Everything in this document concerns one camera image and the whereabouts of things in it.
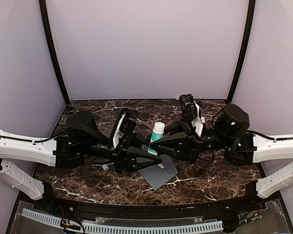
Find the green white glue stick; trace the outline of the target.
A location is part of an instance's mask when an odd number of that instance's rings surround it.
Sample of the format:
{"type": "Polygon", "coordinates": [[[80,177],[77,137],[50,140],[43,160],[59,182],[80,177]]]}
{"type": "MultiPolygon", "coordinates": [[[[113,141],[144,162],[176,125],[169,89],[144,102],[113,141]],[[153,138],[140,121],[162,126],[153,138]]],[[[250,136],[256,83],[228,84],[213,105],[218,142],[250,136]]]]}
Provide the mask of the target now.
{"type": "Polygon", "coordinates": [[[165,124],[164,123],[156,122],[154,124],[152,134],[151,134],[151,138],[150,138],[150,143],[149,143],[149,146],[148,146],[148,152],[150,154],[153,154],[153,155],[158,154],[158,152],[151,147],[151,144],[152,144],[152,142],[160,140],[163,137],[164,130],[165,130],[165,124]]]}

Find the grey blue envelope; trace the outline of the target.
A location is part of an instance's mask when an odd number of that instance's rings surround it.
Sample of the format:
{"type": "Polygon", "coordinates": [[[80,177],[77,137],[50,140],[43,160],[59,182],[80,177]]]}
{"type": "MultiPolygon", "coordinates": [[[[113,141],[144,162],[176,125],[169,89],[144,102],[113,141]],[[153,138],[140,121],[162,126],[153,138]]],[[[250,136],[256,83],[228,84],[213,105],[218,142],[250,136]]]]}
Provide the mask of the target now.
{"type": "Polygon", "coordinates": [[[154,190],[158,190],[178,174],[171,157],[165,154],[158,154],[158,156],[162,159],[162,164],[165,167],[164,169],[161,169],[158,165],[155,165],[138,171],[154,190]]]}

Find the small grey glue cap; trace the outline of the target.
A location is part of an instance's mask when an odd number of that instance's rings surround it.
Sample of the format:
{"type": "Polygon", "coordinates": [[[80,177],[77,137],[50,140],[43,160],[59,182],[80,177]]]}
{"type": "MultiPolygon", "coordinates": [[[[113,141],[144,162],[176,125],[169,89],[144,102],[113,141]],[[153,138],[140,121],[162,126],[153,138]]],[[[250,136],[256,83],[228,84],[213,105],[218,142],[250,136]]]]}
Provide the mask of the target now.
{"type": "Polygon", "coordinates": [[[104,171],[108,171],[108,170],[109,170],[109,167],[108,167],[107,164],[104,164],[104,165],[102,166],[102,168],[103,168],[104,171]]]}

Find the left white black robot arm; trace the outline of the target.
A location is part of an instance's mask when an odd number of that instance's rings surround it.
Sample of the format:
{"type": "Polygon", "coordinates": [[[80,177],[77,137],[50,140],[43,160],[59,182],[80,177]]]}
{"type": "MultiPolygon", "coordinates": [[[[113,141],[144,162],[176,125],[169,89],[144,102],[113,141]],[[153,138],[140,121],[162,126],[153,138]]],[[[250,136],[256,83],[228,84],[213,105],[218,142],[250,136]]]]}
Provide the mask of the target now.
{"type": "Polygon", "coordinates": [[[79,111],[66,120],[65,129],[54,137],[36,138],[14,135],[0,129],[0,177],[25,193],[49,213],[59,209],[53,188],[36,180],[18,168],[12,160],[31,161],[60,169],[84,165],[84,157],[97,156],[113,161],[115,171],[135,172],[158,165],[161,158],[142,149],[145,138],[134,132],[138,113],[123,109],[113,126],[110,137],[97,127],[90,111],[79,111]]]}

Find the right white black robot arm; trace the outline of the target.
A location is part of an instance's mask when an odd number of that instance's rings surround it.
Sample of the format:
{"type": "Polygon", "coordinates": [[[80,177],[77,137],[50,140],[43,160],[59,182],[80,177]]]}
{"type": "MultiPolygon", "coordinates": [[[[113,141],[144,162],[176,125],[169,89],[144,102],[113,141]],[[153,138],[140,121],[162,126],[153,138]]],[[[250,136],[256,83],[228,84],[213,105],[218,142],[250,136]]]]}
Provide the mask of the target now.
{"type": "Polygon", "coordinates": [[[194,163],[202,152],[224,151],[224,159],[235,166],[247,166],[263,161],[291,159],[277,172],[250,182],[246,196],[239,207],[249,212],[258,204],[258,197],[265,199],[293,184],[293,134],[267,136],[249,130],[249,115],[235,104],[227,104],[212,118],[211,128],[196,126],[197,121],[183,106],[183,118],[168,126],[169,135],[150,147],[174,159],[194,163]]]}

